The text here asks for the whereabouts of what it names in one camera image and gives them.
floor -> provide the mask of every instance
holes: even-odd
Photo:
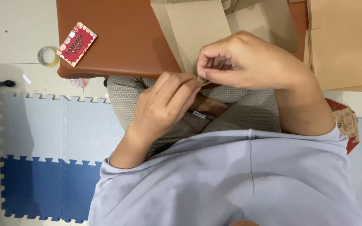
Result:
[[[43,96],[53,94],[56,98],[60,95],[67,98],[79,96],[80,100],[93,97],[94,101],[97,98],[106,98],[107,89],[103,86],[102,78],[88,80],[85,88],[72,87],[67,79],[57,75],[59,65],[47,68],[38,63],[36,54],[41,47],[58,47],[59,44],[55,0],[0,1],[0,81],[10,79],[17,83],[14,88],[1,87],[0,93],[28,92],[30,95],[39,93]],[[28,84],[22,75],[26,75],[31,84]],[[326,91],[324,95],[350,106],[358,117],[362,117],[362,93]],[[5,218],[1,202],[0,198],[0,226],[75,225],[62,220],[52,222],[18,219],[13,216]]]

brown desk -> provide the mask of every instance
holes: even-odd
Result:
[[[290,12],[304,59],[306,2],[290,3]],[[90,28],[97,39],[76,67],[61,59],[63,78],[126,75],[157,78],[163,71],[181,72],[150,7],[150,0],[57,0],[59,41],[63,43],[77,22]]]

tape roll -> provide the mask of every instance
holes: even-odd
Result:
[[[51,63],[47,63],[47,62],[44,60],[44,53],[45,53],[46,51],[48,51],[48,50],[54,51],[54,60],[53,60],[53,62],[51,62]],[[56,54],[57,50],[58,50],[57,47],[54,47],[54,46],[45,46],[45,47],[41,48],[41,49],[39,50],[39,52],[37,53],[37,60],[38,60],[39,63],[40,63],[41,65],[43,65],[43,66],[46,66],[46,67],[48,67],[48,68],[53,67],[53,66],[57,65],[58,62],[59,62],[59,56]]]

checkered pants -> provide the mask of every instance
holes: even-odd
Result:
[[[111,105],[124,130],[128,129],[132,121],[139,94],[152,87],[155,82],[156,79],[128,76],[108,78],[107,89]],[[250,128],[280,132],[279,111],[273,90],[246,90],[218,86],[200,92],[206,97],[231,103],[230,107],[210,122],[202,133]],[[169,132],[154,142],[152,149],[194,135],[196,132],[184,119],[181,119]]]

dark blue foam mat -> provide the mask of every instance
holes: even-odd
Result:
[[[27,215],[30,219],[40,216],[41,220],[52,217],[53,221],[63,219],[66,222],[75,219],[76,223],[87,220],[100,179],[101,162],[89,166],[88,161],[76,164],[75,160],[70,160],[68,164],[62,159],[59,162],[45,159],[46,162],[40,162],[38,157],[33,157],[33,161],[27,161],[21,156],[16,160],[13,155],[1,158],[5,216],[15,214],[15,218],[22,218]]]

